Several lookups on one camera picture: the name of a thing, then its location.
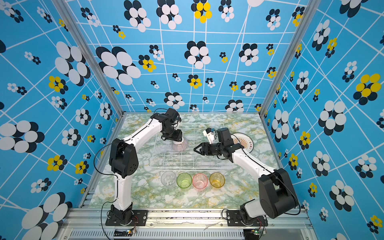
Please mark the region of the clear glass tumbler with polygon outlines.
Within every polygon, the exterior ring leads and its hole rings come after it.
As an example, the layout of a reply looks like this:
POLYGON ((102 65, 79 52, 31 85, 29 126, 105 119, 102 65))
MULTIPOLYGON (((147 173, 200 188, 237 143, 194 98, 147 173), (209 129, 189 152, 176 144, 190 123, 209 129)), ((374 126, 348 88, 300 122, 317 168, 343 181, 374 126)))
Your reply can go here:
POLYGON ((165 187, 173 186, 176 183, 176 180, 177 180, 177 176, 172 171, 166 171, 161 176, 161 183, 165 187))

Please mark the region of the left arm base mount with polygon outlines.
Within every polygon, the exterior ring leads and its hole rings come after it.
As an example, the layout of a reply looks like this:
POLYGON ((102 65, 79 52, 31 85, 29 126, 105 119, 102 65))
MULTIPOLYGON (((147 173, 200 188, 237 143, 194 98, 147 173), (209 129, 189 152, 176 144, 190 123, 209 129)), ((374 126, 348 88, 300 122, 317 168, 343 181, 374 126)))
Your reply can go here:
POLYGON ((109 211, 107 214, 106 226, 145 226, 148 219, 148 210, 126 210, 109 211))

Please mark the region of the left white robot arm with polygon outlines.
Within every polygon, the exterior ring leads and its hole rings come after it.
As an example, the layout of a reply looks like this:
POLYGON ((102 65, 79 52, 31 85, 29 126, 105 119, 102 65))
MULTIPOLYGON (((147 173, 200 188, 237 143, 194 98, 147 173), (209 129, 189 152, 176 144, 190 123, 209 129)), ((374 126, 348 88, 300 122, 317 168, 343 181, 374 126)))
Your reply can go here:
POLYGON ((154 113, 141 128, 131 135, 112 142, 109 164, 111 171, 117 177, 114 208, 126 211, 132 206, 132 175, 139 167, 138 151, 146 142, 157 134, 161 134, 163 140, 172 141, 176 145, 183 145, 187 142, 182 130, 177 128, 180 120, 180 114, 169 108, 163 114, 154 113))

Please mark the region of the pink glass tumbler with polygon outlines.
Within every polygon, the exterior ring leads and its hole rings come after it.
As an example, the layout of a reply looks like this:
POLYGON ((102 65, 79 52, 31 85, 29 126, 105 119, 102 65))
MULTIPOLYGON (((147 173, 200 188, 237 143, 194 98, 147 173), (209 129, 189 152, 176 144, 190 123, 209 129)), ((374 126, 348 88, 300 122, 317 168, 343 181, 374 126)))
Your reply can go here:
POLYGON ((205 174, 202 173, 195 174, 192 180, 192 184, 195 189, 203 190, 208 185, 208 178, 205 174))

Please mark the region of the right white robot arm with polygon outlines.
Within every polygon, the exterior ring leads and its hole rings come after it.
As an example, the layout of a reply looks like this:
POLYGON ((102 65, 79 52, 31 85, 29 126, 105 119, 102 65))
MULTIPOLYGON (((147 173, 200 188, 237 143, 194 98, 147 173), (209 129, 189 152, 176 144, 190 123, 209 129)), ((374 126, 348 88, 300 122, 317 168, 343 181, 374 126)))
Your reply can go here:
POLYGON ((222 156, 258 181, 259 197, 240 207, 241 219, 245 225, 251 225, 258 217, 268 216, 274 219, 300 205, 287 171, 269 167, 253 157, 239 142, 234 142, 234 135, 228 128, 216 131, 207 128, 203 135, 208 141, 196 146, 194 152, 202 156, 222 156))

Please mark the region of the yellow glass tumbler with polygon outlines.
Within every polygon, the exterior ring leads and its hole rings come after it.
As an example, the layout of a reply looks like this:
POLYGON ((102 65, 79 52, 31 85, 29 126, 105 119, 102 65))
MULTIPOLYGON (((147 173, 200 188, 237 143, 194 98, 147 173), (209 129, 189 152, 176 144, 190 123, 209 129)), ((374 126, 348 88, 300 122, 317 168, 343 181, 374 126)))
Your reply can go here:
POLYGON ((226 182, 224 175, 220 172, 212 173, 210 175, 209 181, 211 186, 217 189, 222 188, 226 182))

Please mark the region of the striped ceramic bowl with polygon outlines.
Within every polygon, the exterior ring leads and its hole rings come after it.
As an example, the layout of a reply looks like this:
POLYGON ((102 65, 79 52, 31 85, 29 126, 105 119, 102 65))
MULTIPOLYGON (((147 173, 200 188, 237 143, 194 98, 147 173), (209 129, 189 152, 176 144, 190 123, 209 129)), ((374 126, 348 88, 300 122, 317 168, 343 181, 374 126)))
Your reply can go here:
POLYGON ((173 141, 172 143, 172 150, 176 152, 182 152, 185 151, 188 148, 188 140, 182 137, 182 140, 180 142, 173 141))

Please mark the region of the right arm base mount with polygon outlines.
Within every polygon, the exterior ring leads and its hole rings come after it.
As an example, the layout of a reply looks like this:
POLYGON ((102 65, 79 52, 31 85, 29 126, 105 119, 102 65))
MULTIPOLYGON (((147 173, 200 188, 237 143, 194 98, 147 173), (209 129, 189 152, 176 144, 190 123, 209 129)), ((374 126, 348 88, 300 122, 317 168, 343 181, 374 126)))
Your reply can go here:
POLYGON ((268 221, 264 216, 248 217, 242 210, 224 210, 222 217, 227 221, 229 227, 267 227, 268 221))

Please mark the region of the green glass tumbler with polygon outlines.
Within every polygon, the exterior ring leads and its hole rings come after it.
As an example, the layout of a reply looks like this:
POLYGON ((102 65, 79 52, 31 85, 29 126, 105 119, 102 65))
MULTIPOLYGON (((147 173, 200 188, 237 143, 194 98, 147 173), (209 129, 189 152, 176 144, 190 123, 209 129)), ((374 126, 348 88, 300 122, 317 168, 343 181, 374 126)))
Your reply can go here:
POLYGON ((181 189, 187 189, 192 184, 192 177, 189 173, 181 173, 177 177, 177 185, 181 189))

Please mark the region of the white plate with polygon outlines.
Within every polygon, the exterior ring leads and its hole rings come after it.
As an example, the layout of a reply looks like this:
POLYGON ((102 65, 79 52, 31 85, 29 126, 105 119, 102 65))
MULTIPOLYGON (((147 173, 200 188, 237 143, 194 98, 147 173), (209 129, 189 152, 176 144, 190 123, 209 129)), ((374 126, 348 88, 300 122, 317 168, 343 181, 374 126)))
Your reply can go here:
POLYGON ((234 133, 231 135, 235 144, 241 144, 249 153, 254 150, 254 141, 244 133, 234 133))

